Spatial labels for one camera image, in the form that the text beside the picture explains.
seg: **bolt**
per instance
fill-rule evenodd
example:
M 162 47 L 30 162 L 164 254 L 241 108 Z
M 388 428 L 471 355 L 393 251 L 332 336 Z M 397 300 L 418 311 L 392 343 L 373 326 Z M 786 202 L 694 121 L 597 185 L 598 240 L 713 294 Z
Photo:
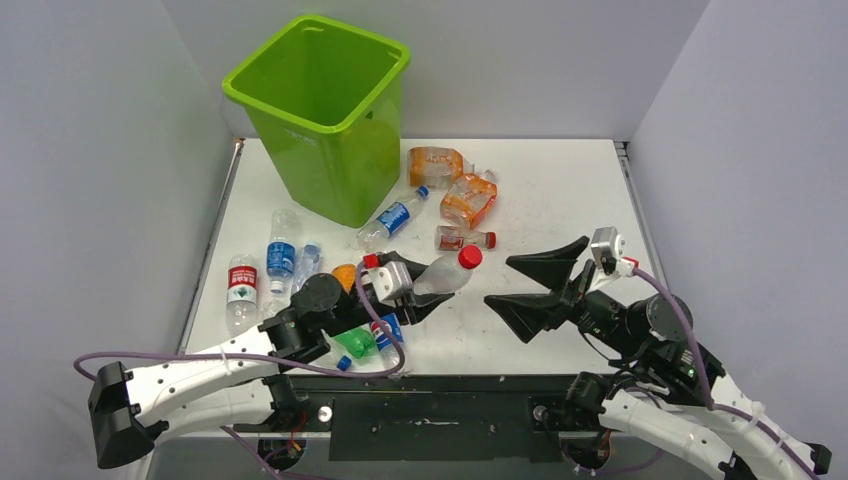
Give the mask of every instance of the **bolt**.
M 318 421 L 327 423 L 333 418 L 333 409 L 328 406 L 323 406 L 318 409 Z
M 547 411 L 548 409 L 544 405 L 536 405 L 536 408 L 533 409 L 533 418 L 541 422 L 545 419 L 545 412 Z

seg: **green plastic bottle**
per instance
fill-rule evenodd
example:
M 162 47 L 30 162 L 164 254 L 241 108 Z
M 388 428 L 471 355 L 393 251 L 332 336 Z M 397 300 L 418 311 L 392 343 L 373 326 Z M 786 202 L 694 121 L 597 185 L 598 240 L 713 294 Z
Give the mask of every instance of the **green plastic bottle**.
M 377 346 L 374 343 L 374 336 L 371 335 L 371 332 L 362 327 L 352 328 L 344 333 L 340 333 L 333 337 L 333 340 L 342 344 L 354 358 L 362 358 L 369 355 L 373 351 L 373 348 Z

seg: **wall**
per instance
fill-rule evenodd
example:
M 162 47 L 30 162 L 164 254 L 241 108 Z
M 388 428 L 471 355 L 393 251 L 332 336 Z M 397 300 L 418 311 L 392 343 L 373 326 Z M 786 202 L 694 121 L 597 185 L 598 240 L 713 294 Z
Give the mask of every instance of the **wall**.
M 230 129 L 221 80 L 293 17 L 320 13 L 410 47 L 407 137 L 628 139 L 707 0 L 163 0 Z
M 0 45 L 2 477 L 120 478 L 71 361 L 174 351 L 232 137 L 157 0 L 6 1 Z
M 630 146 L 699 340 L 797 438 L 848 442 L 846 2 L 714 0 Z

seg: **green trash bin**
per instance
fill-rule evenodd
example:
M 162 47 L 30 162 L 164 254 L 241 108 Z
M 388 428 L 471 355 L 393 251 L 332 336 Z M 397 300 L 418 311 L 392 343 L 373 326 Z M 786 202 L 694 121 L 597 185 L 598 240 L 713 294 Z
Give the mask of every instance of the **green trash bin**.
M 317 15 L 294 19 L 222 82 L 292 198 L 361 227 L 400 175 L 400 74 L 409 50 Z

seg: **white tabletop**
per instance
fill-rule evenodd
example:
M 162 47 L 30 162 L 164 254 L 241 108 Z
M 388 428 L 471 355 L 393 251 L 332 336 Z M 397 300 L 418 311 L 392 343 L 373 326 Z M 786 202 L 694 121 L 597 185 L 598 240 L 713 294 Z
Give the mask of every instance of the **white tabletop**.
M 610 140 L 403 140 L 400 179 L 376 216 L 408 189 L 406 151 L 419 145 L 452 147 L 479 170 L 498 174 L 498 198 L 479 230 L 497 233 L 495 250 L 484 252 L 483 264 L 457 296 L 437 308 L 421 324 L 403 330 L 414 374 L 568 374 L 584 370 L 612 372 L 571 324 L 541 332 L 524 344 L 492 310 L 483 296 L 533 293 L 544 289 L 508 268 L 509 255 L 537 253 L 561 247 L 598 227 L 616 226 L 627 239 L 627 255 L 651 271 L 639 223 L 631 204 L 613 142 Z M 434 191 L 424 211 L 392 239 L 389 249 L 420 263 L 439 252 L 433 245 L 443 191 Z M 357 263 L 356 230 L 341 226 L 295 203 L 259 140 L 247 140 L 233 180 L 226 213 L 203 285 L 187 352 L 229 338 L 225 325 L 227 267 L 237 253 L 253 255 L 259 265 L 259 303 L 269 300 L 264 275 L 265 249 L 271 213 L 287 207 L 297 212 L 304 239 L 317 239 L 324 252 L 323 271 L 342 263 Z M 579 271 L 590 253 L 584 253 Z M 639 279 L 623 279 L 603 289 L 624 304 L 653 294 Z M 602 351 L 611 353 L 598 344 Z M 328 356 L 315 363 L 329 365 Z M 380 370 L 380 357 L 356 364 L 357 371 Z

